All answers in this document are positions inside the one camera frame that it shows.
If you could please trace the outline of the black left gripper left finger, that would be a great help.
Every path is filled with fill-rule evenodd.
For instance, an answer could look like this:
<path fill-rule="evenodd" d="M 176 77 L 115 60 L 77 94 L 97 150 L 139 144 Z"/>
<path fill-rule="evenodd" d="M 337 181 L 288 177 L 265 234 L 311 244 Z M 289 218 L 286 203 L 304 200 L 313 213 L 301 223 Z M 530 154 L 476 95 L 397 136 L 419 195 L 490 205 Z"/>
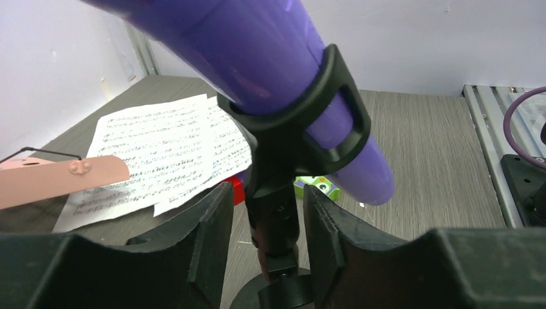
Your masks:
<path fill-rule="evenodd" d="M 233 188 L 125 245 L 75 233 L 1 236 L 2 308 L 219 308 Z"/>

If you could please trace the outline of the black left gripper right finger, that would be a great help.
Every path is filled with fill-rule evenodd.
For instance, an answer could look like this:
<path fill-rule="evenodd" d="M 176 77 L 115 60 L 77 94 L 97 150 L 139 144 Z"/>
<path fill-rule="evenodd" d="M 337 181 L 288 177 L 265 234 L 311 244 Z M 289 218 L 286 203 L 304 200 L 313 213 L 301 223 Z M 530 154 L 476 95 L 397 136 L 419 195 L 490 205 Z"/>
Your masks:
<path fill-rule="evenodd" d="M 544 308 L 545 229 L 431 229 L 406 241 L 313 186 L 303 202 L 316 308 Z"/>

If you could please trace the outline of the pink music stand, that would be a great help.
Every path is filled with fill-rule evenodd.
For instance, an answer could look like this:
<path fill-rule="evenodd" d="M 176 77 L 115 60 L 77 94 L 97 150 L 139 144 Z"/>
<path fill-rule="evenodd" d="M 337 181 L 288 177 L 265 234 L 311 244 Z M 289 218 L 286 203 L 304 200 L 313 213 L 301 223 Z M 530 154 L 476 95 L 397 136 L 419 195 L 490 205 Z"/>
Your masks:
<path fill-rule="evenodd" d="M 53 162 L 22 157 L 27 151 L 59 155 Z M 126 163 L 112 155 L 83 158 L 75 154 L 24 147 L 1 160 L 1 209 L 94 189 L 130 178 Z"/>

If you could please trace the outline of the sheet music page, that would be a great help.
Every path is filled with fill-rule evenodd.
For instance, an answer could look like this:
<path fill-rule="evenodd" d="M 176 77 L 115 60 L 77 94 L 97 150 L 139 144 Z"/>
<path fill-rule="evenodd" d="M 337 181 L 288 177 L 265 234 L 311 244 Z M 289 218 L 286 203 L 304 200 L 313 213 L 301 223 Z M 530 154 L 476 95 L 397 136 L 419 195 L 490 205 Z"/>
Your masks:
<path fill-rule="evenodd" d="M 217 98 L 208 98 L 207 119 L 212 130 L 212 176 L 203 183 L 154 206 L 153 216 L 178 208 L 202 191 L 211 188 L 249 167 L 250 147 L 235 121 L 217 105 Z"/>
<path fill-rule="evenodd" d="M 129 179 L 73 193 L 53 228 L 67 232 L 167 201 L 212 175 L 206 95 L 126 108 L 97 122 L 88 156 L 113 155 Z"/>

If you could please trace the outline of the black round base mic stand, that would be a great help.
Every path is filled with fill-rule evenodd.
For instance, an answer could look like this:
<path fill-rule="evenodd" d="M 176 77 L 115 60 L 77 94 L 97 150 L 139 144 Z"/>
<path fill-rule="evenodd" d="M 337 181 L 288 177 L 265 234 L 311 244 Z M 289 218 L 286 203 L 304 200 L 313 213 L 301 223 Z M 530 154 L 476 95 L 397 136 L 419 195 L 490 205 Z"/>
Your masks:
<path fill-rule="evenodd" d="M 341 95 L 353 120 L 336 147 L 324 149 L 306 129 Z M 308 186 L 305 226 L 310 229 L 309 269 L 298 264 L 300 226 L 294 190 L 298 176 L 325 176 L 352 162 L 368 141 L 371 120 L 338 47 L 324 49 L 319 71 L 288 107 L 273 114 L 244 113 L 227 97 L 218 106 L 239 125 L 251 148 L 245 203 L 262 273 L 236 294 L 233 308 L 322 308 L 345 268 L 339 232 L 325 214 L 325 195 Z"/>

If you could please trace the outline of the purple microphone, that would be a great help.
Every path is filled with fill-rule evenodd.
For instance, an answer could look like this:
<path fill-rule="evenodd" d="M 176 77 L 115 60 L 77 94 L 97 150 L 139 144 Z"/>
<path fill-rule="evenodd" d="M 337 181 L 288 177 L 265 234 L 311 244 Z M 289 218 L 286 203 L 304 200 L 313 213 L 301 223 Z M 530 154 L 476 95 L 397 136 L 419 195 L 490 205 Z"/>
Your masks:
<path fill-rule="evenodd" d="M 244 112 L 265 115 L 293 103 L 319 71 L 326 45 L 301 1 L 84 1 L 115 14 L 188 63 Z M 355 124 L 341 93 L 307 128 L 322 147 L 338 146 Z M 373 135 L 348 167 L 327 178 L 369 205 L 395 192 Z"/>

